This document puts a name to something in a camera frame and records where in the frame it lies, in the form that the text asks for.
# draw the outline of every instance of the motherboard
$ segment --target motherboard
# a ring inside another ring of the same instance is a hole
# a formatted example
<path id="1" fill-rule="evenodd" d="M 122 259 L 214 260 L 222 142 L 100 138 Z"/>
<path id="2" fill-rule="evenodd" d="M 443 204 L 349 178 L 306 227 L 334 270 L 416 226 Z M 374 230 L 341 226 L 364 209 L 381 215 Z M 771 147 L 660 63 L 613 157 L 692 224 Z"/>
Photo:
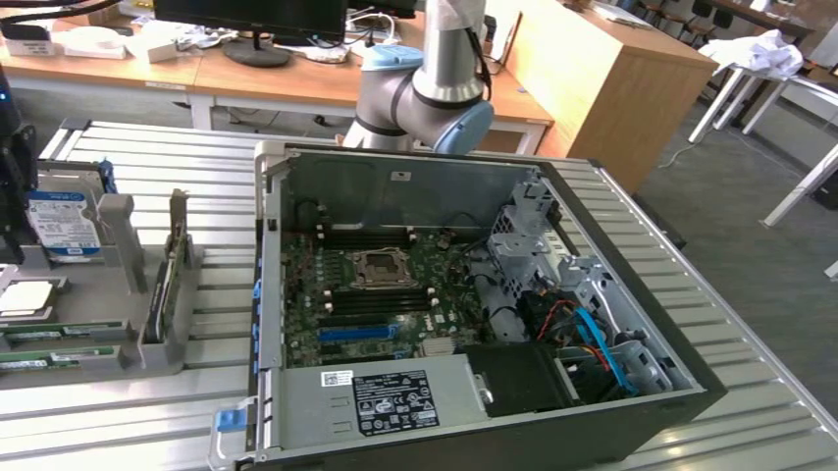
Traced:
<path id="1" fill-rule="evenodd" d="M 288 367 L 445 355 L 492 338 L 463 263 L 468 240 L 401 231 L 284 234 Z"/>

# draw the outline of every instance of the power supply label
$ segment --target power supply label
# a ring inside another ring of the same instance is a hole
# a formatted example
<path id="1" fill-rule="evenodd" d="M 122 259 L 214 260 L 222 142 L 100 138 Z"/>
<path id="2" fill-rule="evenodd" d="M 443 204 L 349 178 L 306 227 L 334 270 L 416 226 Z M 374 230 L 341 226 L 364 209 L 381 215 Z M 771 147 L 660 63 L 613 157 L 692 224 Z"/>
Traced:
<path id="1" fill-rule="evenodd" d="M 84 194 L 30 191 L 29 221 L 40 244 L 58 256 L 84 256 L 100 251 L 100 238 Z"/>
<path id="2" fill-rule="evenodd" d="M 364 436 L 440 425 L 424 370 L 354 377 L 357 429 Z"/>

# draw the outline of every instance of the metal roller table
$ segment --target metal roller table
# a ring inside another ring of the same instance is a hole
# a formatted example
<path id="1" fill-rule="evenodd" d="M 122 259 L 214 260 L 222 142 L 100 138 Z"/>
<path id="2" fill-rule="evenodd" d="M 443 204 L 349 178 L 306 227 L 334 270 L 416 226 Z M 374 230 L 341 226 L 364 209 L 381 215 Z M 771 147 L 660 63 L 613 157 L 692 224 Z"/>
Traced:
<path id="1" fill-rule="evenodd" d="M 205 256 L 184 371 L 0 392 L 1 469 L 206 468 L 212 413 L 246 390 L 252 154 L 265 138 L 98 122 L 52 138 L 42 159 L 112 162 L 118 191 L 134 195 L 132 223 L 144 244 L 164 242 L 168 195 L 176 187 L 188 191 L 188 225 Z M 627 194 L 588 162 L 555 166 L 729 390 L 691 424 L 597 469 L 838 470 L 835 420 Z"/>

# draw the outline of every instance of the blue pcie slot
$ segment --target blue pcie slot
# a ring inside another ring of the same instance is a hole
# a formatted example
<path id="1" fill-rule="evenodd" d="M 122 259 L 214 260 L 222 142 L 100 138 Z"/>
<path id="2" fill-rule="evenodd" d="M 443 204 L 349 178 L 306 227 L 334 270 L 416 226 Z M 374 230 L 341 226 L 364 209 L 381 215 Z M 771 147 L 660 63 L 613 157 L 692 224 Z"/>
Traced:
<path id="1" fill-rule="evenodd" d="M 368 327 L 364 329 L 320 330 L 316 336 L 318 341 L 342 340 L 389 340 L 397 333 L 397 326 Z"/>

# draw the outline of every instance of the white cloth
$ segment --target white cloth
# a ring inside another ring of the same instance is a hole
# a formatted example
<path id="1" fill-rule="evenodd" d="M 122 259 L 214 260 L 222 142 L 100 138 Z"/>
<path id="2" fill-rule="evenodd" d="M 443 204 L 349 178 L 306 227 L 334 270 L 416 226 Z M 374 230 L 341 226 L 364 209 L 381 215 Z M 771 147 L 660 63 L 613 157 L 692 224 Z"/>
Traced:
<path id="1" fill-rule="evenodd" d="M 803 65 L 800 50 L 783 41 L 776 29 L 729 41 L 713 39 L 697 52 L 719 63 L 715 74 L 729 66 L 740 66 L 759 74 L 787 78 Z"/>

